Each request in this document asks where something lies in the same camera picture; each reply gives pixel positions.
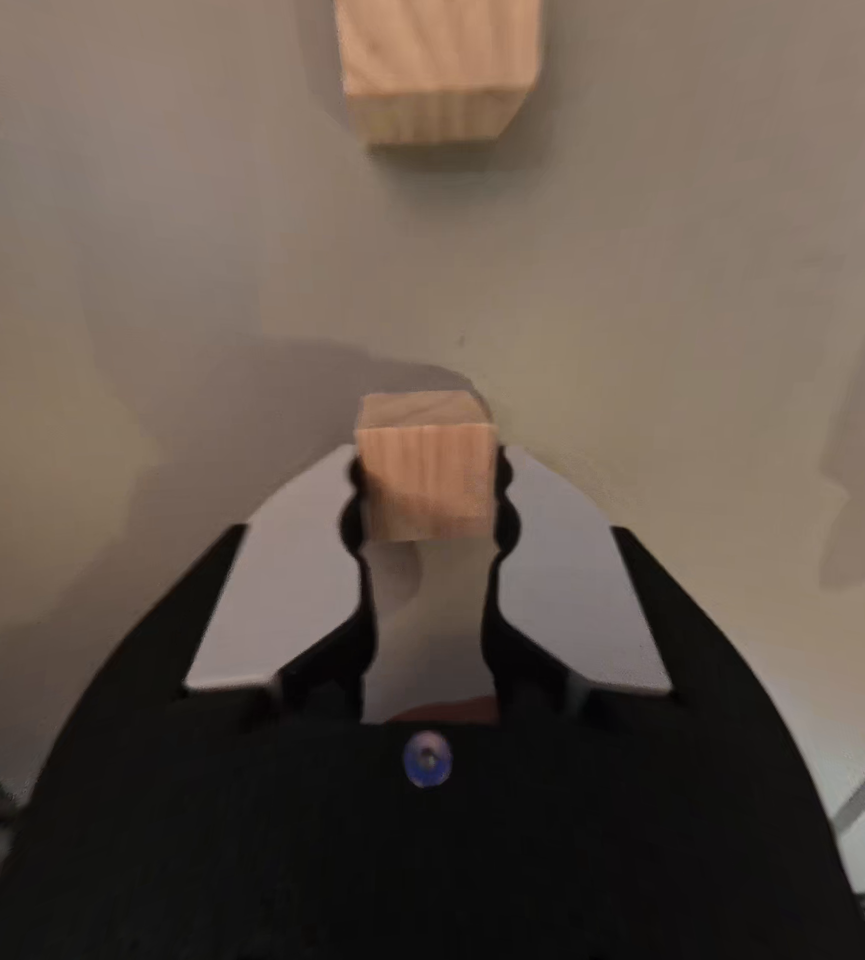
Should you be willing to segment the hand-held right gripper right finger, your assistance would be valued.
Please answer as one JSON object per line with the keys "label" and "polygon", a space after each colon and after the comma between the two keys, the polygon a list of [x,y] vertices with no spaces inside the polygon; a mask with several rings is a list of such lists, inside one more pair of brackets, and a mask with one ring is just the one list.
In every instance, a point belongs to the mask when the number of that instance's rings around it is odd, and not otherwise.
{"label": "hand-held right gripper right finger", "polygon": [[533,691],[566,715],[580,714],[594,693],[670,696],[673,681],[602,510],[519,446],[498,451],[495,498],[481,650],[500,707]]}

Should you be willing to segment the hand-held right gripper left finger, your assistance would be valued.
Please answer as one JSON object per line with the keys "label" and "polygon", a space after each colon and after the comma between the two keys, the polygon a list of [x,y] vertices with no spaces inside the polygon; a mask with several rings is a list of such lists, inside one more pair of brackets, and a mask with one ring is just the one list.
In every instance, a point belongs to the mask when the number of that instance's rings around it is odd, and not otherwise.
{"label": "hand-held right gripper left finger", "polygon": [[362,549],[362,490],[343,443],[247,519],[184,679],[189,693],[264,690],[289,712],[336,695],[364,715],[373,590]]}

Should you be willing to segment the wooden cube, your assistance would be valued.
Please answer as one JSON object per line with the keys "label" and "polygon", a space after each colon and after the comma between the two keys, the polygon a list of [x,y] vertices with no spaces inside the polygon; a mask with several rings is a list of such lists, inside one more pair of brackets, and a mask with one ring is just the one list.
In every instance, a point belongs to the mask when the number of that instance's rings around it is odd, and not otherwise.
{"label": "wooden cube", "polygon": [[497,429],[473,393],[369,393],[354,437],[371,541],[492,537]]}
{"label": "wooden cube", "polygon": [[336,1],[344,100],[369,149],[496,140],[535,89],[541,1]]}

